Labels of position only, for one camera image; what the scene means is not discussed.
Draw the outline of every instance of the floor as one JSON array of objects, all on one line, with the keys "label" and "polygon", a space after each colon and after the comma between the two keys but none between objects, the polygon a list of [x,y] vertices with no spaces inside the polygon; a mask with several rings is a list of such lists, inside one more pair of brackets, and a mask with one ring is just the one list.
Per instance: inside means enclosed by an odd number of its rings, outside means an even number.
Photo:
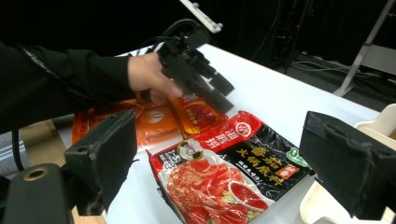
[{"label": "floor", "polygon": [[[336,91],[342,84],[348,68],[334,62],[300,54],[289,67],[278,67],[276,71],[299,79],[328,92]],[[353,89],[344,98],[376,111],[387,105],[396,104],[396,77],[384,79],[375,74],[358,74]],[[0,175],[11,178],[18,173],[11,149],[11,133],[0,134]],[[21,161],[28,167],[28,159],[21,142]]]}]

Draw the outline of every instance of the metal stand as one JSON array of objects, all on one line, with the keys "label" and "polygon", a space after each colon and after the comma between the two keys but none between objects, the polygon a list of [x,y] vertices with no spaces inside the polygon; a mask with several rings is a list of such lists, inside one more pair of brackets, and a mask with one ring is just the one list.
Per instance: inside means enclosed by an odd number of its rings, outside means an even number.
[{"label": "metal stand", "polygon": [[382,9],[382,12],[379,15],[378,20],[376,21],[371,33],[367,37],[363,46],[361,46],[361,50],[359,51],[358,56],[356,56],[355,61],[353,62],[351,68],[349,69],[349,72],[347,73],[343,84],[341,85],[341,87],[338,90],[336,90],[333,93],[334,95],[343,97],[345,94],[347,94],[353,88],[353,86],[350,85],[350,83],[351,83],[353,77],[355,76],[356,72],[358,71],[359,67],[361,67],[361,62],[364,60],[364,57],[367,54],[367,50],[372,45],[379,29],[381,28],[382,24],[384,23],[385,18],[387,17],[389,11],[391,10],[394,1],[395,0],[388,0],[388,2],[385,4],[384,9]]}]

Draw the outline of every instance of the hotpot seasoning package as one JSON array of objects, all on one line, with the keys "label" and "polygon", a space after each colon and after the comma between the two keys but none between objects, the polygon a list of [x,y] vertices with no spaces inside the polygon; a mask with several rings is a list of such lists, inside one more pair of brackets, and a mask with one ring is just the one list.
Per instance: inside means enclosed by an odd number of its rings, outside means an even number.
[{"label": "hotpot seasoning package", "polygon": [[149,155],[166,202],[184,223],[249,223],[310,167],[299,149],[246,111]]},{"label": "hotpot seasoning package", "polygon": [[193,93],[168,98],[163,104],[131,99],[76,113],[72,144],[106,117],[126,109],[132,109],[136,113],[135,128],[139,151],[160,146],[164,141],[195,136],[228,118]]}]

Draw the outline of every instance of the green logo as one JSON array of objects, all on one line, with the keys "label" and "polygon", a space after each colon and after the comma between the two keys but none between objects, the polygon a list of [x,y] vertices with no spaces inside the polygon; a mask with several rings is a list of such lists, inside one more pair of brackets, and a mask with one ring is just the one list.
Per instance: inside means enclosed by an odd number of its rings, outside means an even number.
[{"label": "green logo", "polygon": [[292,162],[311,169],[308,162],[306,162],[303,157],[300,156],[299,152],[300,151],[297,147],[292,147],[291,150],[286,153],[286,156]]}]

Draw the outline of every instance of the black curtain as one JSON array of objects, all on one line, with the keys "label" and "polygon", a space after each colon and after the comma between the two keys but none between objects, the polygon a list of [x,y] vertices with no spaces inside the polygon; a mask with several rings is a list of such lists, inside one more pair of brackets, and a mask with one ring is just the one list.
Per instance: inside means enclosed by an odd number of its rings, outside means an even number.
[{"label": "black curtain", "polygon": [[177,0],[1,0],[0,41],[113,56],[192,17]]},{"label": "black curtain", "polygon": [[213,35],[220,48],[267,67],[286,64],[308,0],[200,0],[224,27]]},{"label": "black curtain", "polygon": [[386,2],[314,0],[305,15],[297,49],[324,60],[352,65]]}]

